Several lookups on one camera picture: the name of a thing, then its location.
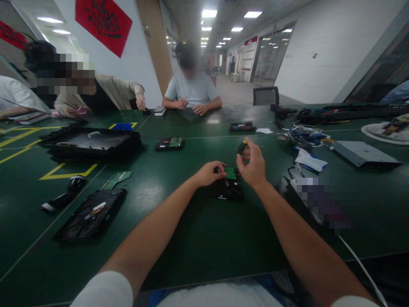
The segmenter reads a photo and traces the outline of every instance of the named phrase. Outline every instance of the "man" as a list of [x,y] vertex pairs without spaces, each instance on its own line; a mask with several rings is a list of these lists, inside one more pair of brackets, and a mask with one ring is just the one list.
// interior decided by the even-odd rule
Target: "man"
[[190,104],[194,113],[200,116],[221,107],[222,99],[212,80],[204,72],[199,73],[193,45],[180,42],[175,53],[182,74],[170,80],[162,105],[167,109],[184,110]]
[[61,61],[54,46],[45,41],[27,45],[25,66],[37,76],[39,90],[57,89],[55,109],[63,116],[77,117],[86,112],[145,110],[144,88],[136,82],[83,70],[82,63]]
[[[250,139],[246,141],[249,150],[243,152],[244,158],[237,155],[240,173],[263,202],[289,263],[317,306],[376,306],[344,261],[267,182],[260,148]],[[243,160],[250,163],[245,166]],[[147,215],[71,306],[132,306],[193,193],[226,177],[224,166],[219,161],[205,164]],[[280,306],[280,303],[261,285],[225,281],[175,291],[158,305],[170,306]]]
[[380,101],[381,104],[404,104],[409,101],[409,80],[391,90]]
[[26,85],[0,75],[0,119],[6,115],[38,110],[51,113],[46,104]]

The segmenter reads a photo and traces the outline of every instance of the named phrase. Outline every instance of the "glass door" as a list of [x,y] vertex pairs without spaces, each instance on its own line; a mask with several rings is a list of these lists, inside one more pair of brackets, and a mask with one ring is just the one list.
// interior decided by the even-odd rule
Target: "glass door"
[[261,50],[257,61],[254,83],[262,87],[274,86],[281,63],[290,41],[292,26],[261,40]]

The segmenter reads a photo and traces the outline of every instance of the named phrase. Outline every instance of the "red banner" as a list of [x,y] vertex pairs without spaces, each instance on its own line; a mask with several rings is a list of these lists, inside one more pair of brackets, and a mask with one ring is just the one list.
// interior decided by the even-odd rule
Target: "red banner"
[[118,57],[122,56],[132,20],[113,0],[76,0],[75,20]]
[[254,36],[253,38],[250,38],[249,40],[245,41],[244,45],[247,46],[251,43],[257,42],[257,36]]
[[24,37],[24,35],[1,21],[0,38],[21,50],[24,50],[26,47],[26,38]]

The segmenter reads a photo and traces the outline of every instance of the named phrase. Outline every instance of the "white paper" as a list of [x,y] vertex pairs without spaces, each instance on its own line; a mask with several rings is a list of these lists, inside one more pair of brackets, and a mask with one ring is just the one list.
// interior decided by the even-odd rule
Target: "white paper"
[[268,129],[268,128],[258,128],[257,130],[256,130],[256,132],[259,132],[259,133],[265,133],[265,134],[271,134],[271,133],[273,133],[270,129]]
[[295,159],[295,162],[299,164],[309,166],[310,168],[322,172],[325,165],[328,163],[319,159],[315,159],[310,156],[310,154],[302,148],[299,148],[298,157]]

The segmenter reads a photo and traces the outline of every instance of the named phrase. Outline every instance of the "green workbench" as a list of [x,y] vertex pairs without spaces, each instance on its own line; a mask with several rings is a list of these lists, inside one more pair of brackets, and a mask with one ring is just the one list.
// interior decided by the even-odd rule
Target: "green workbench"
[[[292,119],[284,121],[291,126]],[[203,164],[234,161],[245,135],[256,142],[266,161],[266,176],[282,191],[282,176],[297,153],[277,138],[274,113],[268,107],[227,107],[198,117],[191,110],[167,111],[163,117],[143,116],[139,111],[118,111],[86,117],[89,127],[111,127],[117,122],[137,123],[144,149],[122,164],[68,163],[50,159],[35,142],[42,134],[67,126],[70,119],[48,119],[30,127],[18,127],[0,139],[0,300],[3,306],[38,306],[70,302],[98,271],[127,234],[161,201]],[[231,132],[230,123],[253,121],[274,134]],[[409,250],[408,186],[409,148],[373,140],[360,132],[378,119],[355,120],[324,126],[336,140],[365,141],[405,164],[392,171],[358,170],[328,147],[315,148],[317,157],[329,163],[319,177],[338,199],[343,213],[353,222],[341,235],[360,258]],[[0,125],[0,129],[12,126]],[[155,152],[158,138],[181,136],[181,151]],[[98,240],[61,244],[52,240],[56,231],[92,192],[117,171],[133,175],[117,188],[128,195],[107,232]],[[71,174],[84,173],[87,185],[65,210],[46,214],[39,206],[66,191]],[[148,275],[143,290],[160,289],[249,276],[288,269],[269,218],[251,188],[244,184],[245,199],[223,201],[202,188],[192,201],[168,247]],[[306,208],[291,192],[282,192],[289,203],[316,229],[345,261],[353,260],[333,229],[311,221]]]

